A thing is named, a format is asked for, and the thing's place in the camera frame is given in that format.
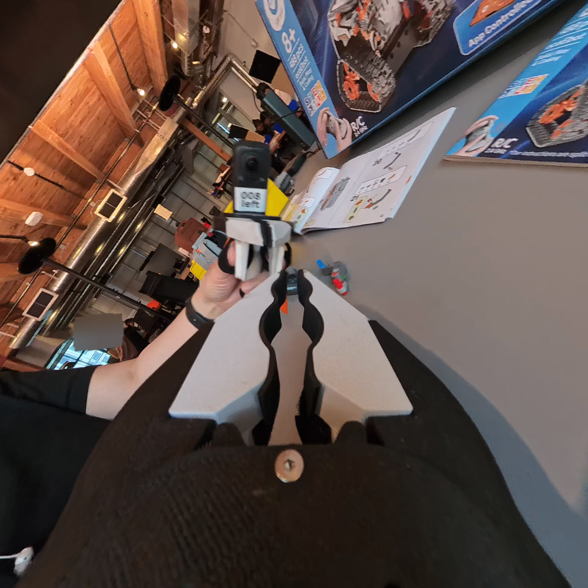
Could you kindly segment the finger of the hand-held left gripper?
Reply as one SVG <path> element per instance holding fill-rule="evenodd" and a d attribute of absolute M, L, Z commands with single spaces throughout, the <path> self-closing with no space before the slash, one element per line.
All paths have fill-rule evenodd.
<path fill-rule="evenodd" d="M 290 264 L 289 244 L 292 228 L 287 222 L 267 222 L 266 248 L 268 251 L 268 271 L 274 275 L 282 272 Z"/>
<path fill-rule="evenodd" d="M 235 276 L 250 281 L 262 270 L 263 237 L 258 222 L 227 222 L 227 236 L 235 246 Z"/>

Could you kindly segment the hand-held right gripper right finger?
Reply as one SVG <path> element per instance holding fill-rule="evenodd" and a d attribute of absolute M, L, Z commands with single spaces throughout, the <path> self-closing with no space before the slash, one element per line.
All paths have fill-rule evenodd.
<path fill-rule="evenodd" d="M 307 350 L 296 428 L 303 444 L 329 444 L 348 422 L 407 416 L 413 405 L 368 318 L 311 273 L 298 272 Z"/>

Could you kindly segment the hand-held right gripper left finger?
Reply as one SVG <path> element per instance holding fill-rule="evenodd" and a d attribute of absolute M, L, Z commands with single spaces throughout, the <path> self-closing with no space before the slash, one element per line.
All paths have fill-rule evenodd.
<path fill-rule="evenodd" d="M 282 327 L 282 304 L 279 272 L 217 319 L 169 415 L 231 423 L 248 445 L 268 445 L 280 400 L 272 343 Z"/>

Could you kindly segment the person's left forearm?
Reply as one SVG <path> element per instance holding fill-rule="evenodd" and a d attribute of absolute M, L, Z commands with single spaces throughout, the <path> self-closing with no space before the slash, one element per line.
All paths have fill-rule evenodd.
<path fill-rule="evenodd" d="M 85 413 L 112 420 L 140 386 L 196 332 L 183 310 L 138 357 L 96 368 L 88 387 Z"/>

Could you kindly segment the person's left hand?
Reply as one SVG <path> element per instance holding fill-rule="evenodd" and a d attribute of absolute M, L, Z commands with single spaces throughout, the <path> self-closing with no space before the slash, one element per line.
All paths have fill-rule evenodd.
<path fill-rule="evenodd" d="M 216 320 L 242 298 L 253 292 L 270 276 L 264 270 L 249 281 L 241 281 L 219 266 L 219 258 L 204 275 L 192 297 L 195 311 L 206 319 Z"/>

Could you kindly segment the yellow plastic bin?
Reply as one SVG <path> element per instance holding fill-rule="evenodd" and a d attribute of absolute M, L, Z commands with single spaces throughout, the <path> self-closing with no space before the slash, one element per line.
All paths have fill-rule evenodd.
<path fill-rule="evenodd" d="M 299 192 L 298 194 L 288 197 L 271 179 L 268 180 L 267 188 L 265 216 L 279 218 L 282 221 L 292 224 L 295 209 L 298 206 L 298 201 L 302 193 Z"/>

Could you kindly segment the black wrist band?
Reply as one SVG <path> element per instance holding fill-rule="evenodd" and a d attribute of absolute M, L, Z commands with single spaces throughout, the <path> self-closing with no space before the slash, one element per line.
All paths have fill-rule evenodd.
<path fill-rule="evenodd" d="M 196 330 L 199 330 L 203 327 L 213 325 L 215 323 L 214 319 L 207 318 L 203 316 L 202 313 L 198 312 L 193 305 L 192 297 L 187 298 L 185 301 L 185 314 L 187 321 L 195 327 Z"/>

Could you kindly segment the black hanging screen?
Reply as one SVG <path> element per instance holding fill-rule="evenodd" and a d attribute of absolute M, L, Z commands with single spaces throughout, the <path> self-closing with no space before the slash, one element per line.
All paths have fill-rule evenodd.
<path fill-rule="evenodd" d="M 279 58 L 256 49 L 248 74 L 252 78 L 270 85 L 281 65 L 282 62 Z"/>

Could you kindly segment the black round pendant lamp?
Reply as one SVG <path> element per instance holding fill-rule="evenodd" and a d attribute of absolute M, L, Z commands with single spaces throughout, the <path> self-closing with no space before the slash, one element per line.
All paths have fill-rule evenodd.
<path fill-rule="evenodd" d="M 178 75 L 172 75 L 166 81 L 158 99 L 158 109 L 161 112 L 167 112 L 176 103 L 181 82 L 182 80 Z"/>
<path fill-rule="evenodd" d="M 30 245 L 18 262 L 18 273 L 20 275 L 30 275 L 41 267 L 51 258 L 57 249 L 57 242 L 53 238 L 41 239 L 36 245 Z"/>

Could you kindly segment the open white instruction booklet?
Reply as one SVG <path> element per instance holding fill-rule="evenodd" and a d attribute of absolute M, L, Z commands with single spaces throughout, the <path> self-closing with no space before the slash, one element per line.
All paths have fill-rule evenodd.
<path fill-rule="evenodd" d="M 394 217 L 455 112 L 450 107 L 340 169 L 321 168 L 307 188 L 292 197 L 282 220 L 304 235 Z"/>

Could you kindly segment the large blue toy kit box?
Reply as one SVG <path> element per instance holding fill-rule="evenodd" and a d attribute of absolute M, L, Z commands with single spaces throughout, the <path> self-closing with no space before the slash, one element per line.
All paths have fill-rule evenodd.
<path fill-rule="evenodd" d="M 328 159 L 560 1 L 255 1 Z"/>

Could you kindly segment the person's black shirt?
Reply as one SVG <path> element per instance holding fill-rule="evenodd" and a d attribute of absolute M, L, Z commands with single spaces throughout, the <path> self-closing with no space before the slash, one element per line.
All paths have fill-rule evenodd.
<path fill-rule="evenodd" d="M 1 555 L 39 553 L 109 421 L 86 414 L 95 366 L 1 372 Z"/>

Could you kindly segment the blue cover instruction booklet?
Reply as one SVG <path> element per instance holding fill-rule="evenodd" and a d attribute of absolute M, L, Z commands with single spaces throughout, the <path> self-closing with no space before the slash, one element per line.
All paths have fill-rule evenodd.
<path fill-rule="evenodd" d="M 587 4 L 468 127 L 445 159 L 587 167 Z"/>

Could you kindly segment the long metal ceiling duct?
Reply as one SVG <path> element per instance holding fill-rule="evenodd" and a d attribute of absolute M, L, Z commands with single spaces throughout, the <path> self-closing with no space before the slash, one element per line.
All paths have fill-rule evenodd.
<path fill-rule="evenodd" d="M 171 164 L 179 134 L 177 128 L 170 133 L 160 128 L 124 174 L 120 187 L 122 195 L 128 199 L 114 220 L 96 217 L 77 241 L 68 259 L 61 262 L 62 266 L 101 286 L 106 283 L 112 273 L 112 265 L 126 254 L 150 217 L 163 181 L 171 178 Z M 46 289 L 57 294 L 56 300 L 40 319 L 22 318 L 15 333 L 5 336 L 8 349 L 23 349 L 38 334 L 48 336 L 64 330 L 100 293 L 120 305 L 126 305 L 120 293 L 108 295 L 71 272 L 56 269 L 56 273 L 51 274 L 52 269 L 44 269 L 49 274 Z"/>

